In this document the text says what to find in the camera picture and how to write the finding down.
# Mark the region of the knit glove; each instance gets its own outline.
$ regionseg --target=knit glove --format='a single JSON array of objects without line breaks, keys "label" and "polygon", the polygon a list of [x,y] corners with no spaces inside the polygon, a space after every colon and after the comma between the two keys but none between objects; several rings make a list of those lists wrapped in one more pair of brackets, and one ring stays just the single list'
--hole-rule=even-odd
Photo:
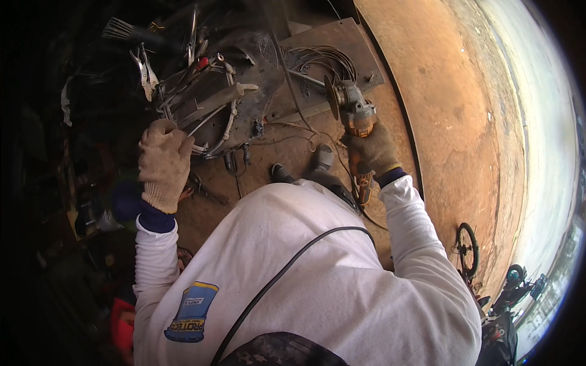
[{"label": "knit glove", "polygon": [[391,132],[380,122],[378,117],[368,137],[360,138],[345,134],[340,141],[348,149],[358,151],[369,168],[374,170],[374,175],[377,177],[401,166],[396,157]]},{"label": "knit glove", "polygon": [[194,137],[186,138],[185,132],[168,119],[157,119],[142,134],[138,147],[142,150],[138,159],[144,182],[142,199],[166,214],[177,212],[177,202],[189,175],[191,147]]}]

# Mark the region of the pliers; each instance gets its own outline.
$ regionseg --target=pliers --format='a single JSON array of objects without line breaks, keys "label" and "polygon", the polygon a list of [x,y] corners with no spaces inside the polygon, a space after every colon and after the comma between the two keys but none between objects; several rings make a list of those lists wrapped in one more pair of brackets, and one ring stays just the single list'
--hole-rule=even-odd
[{"label": "pliers", "polygon": [[141,85],[145,90],[146,100],[150,102],[152,101],[152,93],[159,84],[159,79],[157,79],[155,72],[152,71],[151,64],[148,61],[147,53],[145,51],[144,42],[141,43],[140,48],[137,50],[137,55],[130,50],[130,56],[132,56],[132,59],[138,66],[138,70],[141,73]]}]

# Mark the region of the person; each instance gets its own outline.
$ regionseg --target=person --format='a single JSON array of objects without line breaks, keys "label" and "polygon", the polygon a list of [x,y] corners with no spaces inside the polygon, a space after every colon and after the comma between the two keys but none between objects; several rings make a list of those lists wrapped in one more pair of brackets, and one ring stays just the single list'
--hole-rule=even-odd
[{"label": "person", "polygon": [[152,123],[139,143],[137,365],[209,365],[220,357],[221,365],[476,362],[475,299],[400,167],[389,130],[379,121],[369,137],[342,142],[375,172],[394,273],[382,268],[352,196],[327,172],[333,152],[321,145],[305,179],[274,165],[276,183],[240,200],[179,275],[174,213],[193,137],[167,119]]}]

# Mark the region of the bicycle wheel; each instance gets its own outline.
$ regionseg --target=bicycle wheel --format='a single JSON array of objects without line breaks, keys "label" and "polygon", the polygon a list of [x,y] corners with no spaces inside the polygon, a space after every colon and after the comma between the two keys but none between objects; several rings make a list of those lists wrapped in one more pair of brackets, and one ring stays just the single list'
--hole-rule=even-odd
[{"label": "bicycle wheel", "polygon": [[474,236],[474,231],[470,225],[462,223],[458,228],[456,237],[458,238],[458,249],[464,258],[462,270],[468,278],[473,278],[480,265],[480,250],[478,249],[478,242]]}]

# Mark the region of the metal rod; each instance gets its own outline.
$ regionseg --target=metal rod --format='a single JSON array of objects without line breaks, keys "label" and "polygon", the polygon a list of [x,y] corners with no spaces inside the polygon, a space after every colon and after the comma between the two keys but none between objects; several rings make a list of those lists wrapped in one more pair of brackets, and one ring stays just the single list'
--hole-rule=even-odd
[{"label": "metal rod", "polygon": [[297,71],[293,71],[293,70],[289,70],[289,72],[291,74],[297,76],[297,77],[302,78],[303,80],[306,80],[306,81],[312,83],[313,85],[317,85],[318,87],[323,88],[323,89],[326,88],[326,84],[324,84],[323,82],[321,82],[319,80],[316,80],[316,79],[314,79],[314,78],[312,78],[310,76],[307,76],[307,75],[302,74],[302,73],[298,73]]},{"label": "metal rod", "polygon": [[212,113],[210,113],[209,116],[206,117],[206,119],[204,119],[202,122],[200,122],[199,125],[196,126],[196,128],[193,129],[193,131],[191,131],[187,137],[190,137],[191,135],[193,135],[195,133],[195,131],[197,131],[201,126],[203,126],[204,123],[206,123],[207,121],[209,121],[209,119],[213,116],[215,116],[219,111],[223,110],[224,107],[227,106],[227,104],[221,105],[218,108],[216,108],[215,111],[213,111]]}]

